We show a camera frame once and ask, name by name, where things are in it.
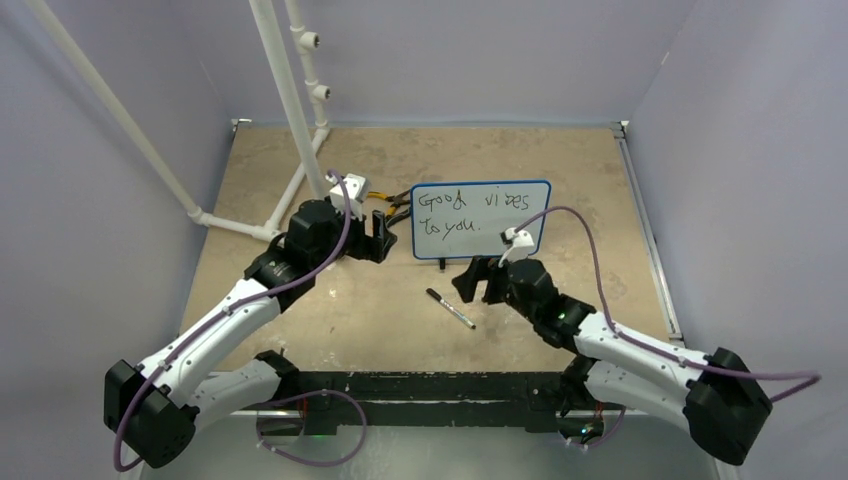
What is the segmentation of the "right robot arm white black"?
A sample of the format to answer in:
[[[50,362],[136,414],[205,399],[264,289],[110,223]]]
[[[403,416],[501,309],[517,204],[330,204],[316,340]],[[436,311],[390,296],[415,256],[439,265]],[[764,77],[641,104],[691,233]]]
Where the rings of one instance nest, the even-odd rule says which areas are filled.
[[[612,323],[560,292],[539,260],[475,257],[451,281],[465,303],[480,282],[484,303],[508,305],[545,343],[574,354],[561,381],[569,404],[633,408],[682,429],[717,460],[744,463],[773,403],[735,352],[690,350]]]

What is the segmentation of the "white marker pen black cap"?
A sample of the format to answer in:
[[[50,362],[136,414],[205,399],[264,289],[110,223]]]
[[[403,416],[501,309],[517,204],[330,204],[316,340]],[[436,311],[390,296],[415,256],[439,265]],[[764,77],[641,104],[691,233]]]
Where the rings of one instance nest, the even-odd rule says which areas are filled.
[[[471,330],[475,330],[477,328],[476,324],[468,318],[465,314],[460,312],[456,307],[447,302],[441,294],[435,291],[433,288],[427,288],[426,293],[432,299],[434,299],[442,308],[448,311],[451,315],[456,317],[460,322],[462,322],[467,328]]]

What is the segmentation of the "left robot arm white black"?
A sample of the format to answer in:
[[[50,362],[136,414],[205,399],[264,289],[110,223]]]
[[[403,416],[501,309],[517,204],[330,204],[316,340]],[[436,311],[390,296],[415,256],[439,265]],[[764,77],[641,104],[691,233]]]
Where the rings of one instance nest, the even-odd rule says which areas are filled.
[[[226,415],[252,405],[284,409],[312,397],[337,397],[365,414],[349,394],[309,388],[300,370],[275,351],[245,366],[213,375],[214,367],[245,339],[285,313],[315,286],[319,273],[350,257],[384,261],[397,237],[390,217],[376,210],[372,231],[355,200],[309,200],[285,232],[246,268],[211,311],[189,330],[138,363],[119,360],[104,378],[103,419],[115,435],[112,461],[120,473],[175,460],[194,435]]]

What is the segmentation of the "blue framed whiteboard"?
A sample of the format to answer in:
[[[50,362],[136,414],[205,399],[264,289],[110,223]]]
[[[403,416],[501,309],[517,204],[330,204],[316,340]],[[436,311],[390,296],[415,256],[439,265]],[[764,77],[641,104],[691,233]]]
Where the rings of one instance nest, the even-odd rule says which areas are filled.
[[[418,260],[499,256],[501,233],[550,205],[549,181],[419,183],[410,190],[411,241]]]

